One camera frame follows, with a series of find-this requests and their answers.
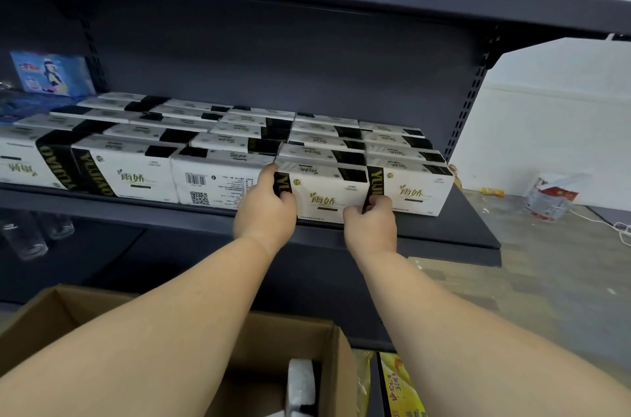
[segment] forearm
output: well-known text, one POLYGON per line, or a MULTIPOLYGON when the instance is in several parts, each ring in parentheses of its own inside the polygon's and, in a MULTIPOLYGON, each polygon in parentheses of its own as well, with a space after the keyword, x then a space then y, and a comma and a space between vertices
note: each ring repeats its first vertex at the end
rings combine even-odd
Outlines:
POLYGON ((446 291, 395 254, 358 258, 433 417, 622 416, 630 393, 540 337, 446 291))
POLYGON ((237 239, 80 327, 0 379, 3 413, 203 415, 272 258, 237 239))

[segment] clear plastic cup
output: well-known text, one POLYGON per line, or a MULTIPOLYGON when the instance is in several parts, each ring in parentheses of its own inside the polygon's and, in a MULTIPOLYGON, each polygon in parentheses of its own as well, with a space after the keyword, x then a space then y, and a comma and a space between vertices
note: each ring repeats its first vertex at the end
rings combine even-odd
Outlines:
POLYGON ((22 261, 36 259, 48 252, 37 221, 29 212, 16 212, 2 220, 0 233, 22 261))
POLYGON ((65 214, 38 212, 37 221, 39 221, 44 235, 53 241, 59 241, 59 239, 64 239, 75 233, 73 222, 65 214))

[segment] dark gray shelving unit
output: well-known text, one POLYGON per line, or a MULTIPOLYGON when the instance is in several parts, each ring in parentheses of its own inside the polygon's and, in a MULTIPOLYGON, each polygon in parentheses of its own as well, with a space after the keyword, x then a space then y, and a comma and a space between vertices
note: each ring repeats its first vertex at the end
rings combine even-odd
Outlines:
MULTIPOLYGON (((615 0, 0 0, 0 6, 0 80, 15 81, 7 59, 12 49, 81 53, 101 91, 420 126, 446 158, 486 70, 503 53, 563 37, 631 35, 631 3, 615 0)), ((217 246, 233 221, 224 210, 25 186, 0 185, 0 207, 170 235, 207 233, 217 246)), ((500 243, 456 188, 440 216, 397 220, 402 254, 501 265, 500 243)), ((340 226, 299 222, 274 265, 256 308, 332 318, 354 345, 391 349, 340 226), (296 276, 301 281, 289 289, 296 276), (274 300, 281 283, 287 293, 274 300)))

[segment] white cable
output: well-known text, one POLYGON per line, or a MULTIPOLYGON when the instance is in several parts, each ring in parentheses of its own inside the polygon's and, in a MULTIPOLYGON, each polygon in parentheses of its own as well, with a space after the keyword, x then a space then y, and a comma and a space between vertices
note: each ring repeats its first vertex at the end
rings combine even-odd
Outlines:
POLYGON ((617 222, 616 224, 614 224, 612 226, 608 222, 598 221, 597 219, 589 219, 588 217, 583 216, 583 215, 581 215, 581 214, 579 214, 577 212, 574 212, 571 209, 570 209, 570 212, 572 214, 577 215, 578 217, 582 217, 583 219, 587 219, 588 221, 600 222, 601 224, 604 224, 605 226, 609 226, 611 229, 613 229, 614 231, 618 232, 618 236, 620 238, 620 242, 622 242, 625 246, 631 247, 631 243, 627 243, 627 242, 625 242, 624 239, 622 239, 622 236, 631 237, 631 224, 625 224, 624 222, 617 222))

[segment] yellow package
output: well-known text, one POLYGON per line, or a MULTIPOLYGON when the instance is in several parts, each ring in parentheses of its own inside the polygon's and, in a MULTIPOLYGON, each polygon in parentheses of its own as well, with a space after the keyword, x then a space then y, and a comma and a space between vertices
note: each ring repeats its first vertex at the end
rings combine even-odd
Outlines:
POLYGON ((392 417, 427 417, 425 407, 412 386, 412 380, 397 354, 380 352, 386 394, 392 417))

